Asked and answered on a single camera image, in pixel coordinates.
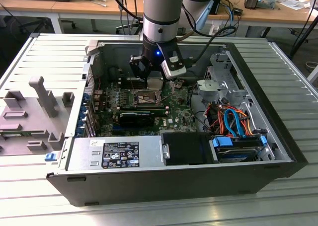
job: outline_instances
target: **warning label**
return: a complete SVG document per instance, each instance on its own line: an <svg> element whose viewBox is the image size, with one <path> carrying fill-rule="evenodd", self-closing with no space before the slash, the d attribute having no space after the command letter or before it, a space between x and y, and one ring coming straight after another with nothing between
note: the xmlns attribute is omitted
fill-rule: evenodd
<svg viewBox="0 0 318 226"><path fill-rule="evenodd" d="M104 143L103 168L139 166L139 142Z"/></svg>

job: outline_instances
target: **blue latch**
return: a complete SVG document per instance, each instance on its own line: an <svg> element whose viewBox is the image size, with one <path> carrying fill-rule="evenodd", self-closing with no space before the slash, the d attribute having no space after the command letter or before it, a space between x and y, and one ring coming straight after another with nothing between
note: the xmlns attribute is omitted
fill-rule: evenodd
<svg viewBox="0 0 318 226"><path fill-rule="evenodd" d="M229 137L217 137L212 140L213 146L216 147L232 147L233 143Z"/></svg>
<svg viewBox="0 0 318 226"><path fill-rule="evenodd" d="M56 161L57 154L56 153L47 153L44 158L45 161Z"/></svg>
<svg viewBox="0 0 318 226"><path fill-rule="evenodd" d="M261 136L260 139L261 139L263 145L266 145L266 144L267 144L266 136Z"/></svg>
<svg viewBox="0 0 318 226"><path fill-rule="evenodd" d="M85 111L87 110L87 108L82 105L82 106L79 108L79 110L80 110L81 112L85 112Z"/></svg>
<svg viewBox="0 0 318 226"><path fill-rule="evenodd" d="M89 94L88 93L84 93L83 94L83 99L84 99L84 101L88 101L90 99Z"/></svg>

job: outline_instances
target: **aluminum profile table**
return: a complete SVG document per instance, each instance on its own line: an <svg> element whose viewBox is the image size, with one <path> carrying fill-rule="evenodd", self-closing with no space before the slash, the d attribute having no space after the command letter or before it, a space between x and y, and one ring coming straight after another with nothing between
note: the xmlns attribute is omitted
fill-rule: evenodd
<svg viewBox="0 0 318 226"><path fill-rule="evenodd" d="M42 75L55 96L76 92L87 40L114 35L41 34L27 40L0 81L0 97L19 89L35 96L31 75ZM129 37L138 40L138 36ZM206 41L191 37L189 40ZM0 157L0 225L318 225L318 94L282 51L265 39L234 42L283 119L309 165L257 194L120 205L74 207L45 179L55 163L44 155Z"/></svg>

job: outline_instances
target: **gray plastic bracket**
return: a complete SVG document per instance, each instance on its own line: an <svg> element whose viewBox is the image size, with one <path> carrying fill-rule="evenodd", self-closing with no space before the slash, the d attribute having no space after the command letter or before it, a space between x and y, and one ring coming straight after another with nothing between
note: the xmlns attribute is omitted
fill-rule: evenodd
<svg viewBox="0 0 318 226"><path fill-rule="evenodd" d="M48 130L43 130L41 133L31 133L31 136L34 137L35 139L38 138L48 138L49 137L49 132Z"/></svg>
<svg viewBox="0 0 318 226"><path fill-rule="evenodd" d="M40 151L40 150L46 150L46 145L43 141L28 141L28 144L26 145L30 151Z"/></svg>
<svg viewBox="0 0 318 226"><path fill-rule="evenodd" d="M29 81L29 85L35 89L36 93L39 96L39 101L41 101L41 104L48 116L50 118L54 118L58 115L58 112L55 110L52 98L49 97L49 95L47 94L43 82L44 79L42 76L33 76Z"/></svg>
<svg viewBox="0 0 318 226"><path fill-rule="evenodd" d="M75 96L73 92L64 92L62 96L64 107L66 108L72 107L74 103L74 99L75 99Z"/></svg>
<svg viewBox="0 0 318 226"><path fill-rule="evenodd" d="M9 109L21 108L19 101L25 100L20 91L8 91L3 98Z"/></svg>
<svg viewBox="0 0 318 226"><path fill-rule="evenodd" d="M53 150L59 151L59 150L62 150L64 140L65 140L64 133L61 132L58 139L56 139L53 133L50 133L48 138L48 143L51 145Z"/></svg>
<svg viewBox="0 0 318 226"><path fill-rule="evenodd" d="M25 111L10 111L4 112L3 117L5 119L18 119L18 118L26 118L28 116Z"/></svg>

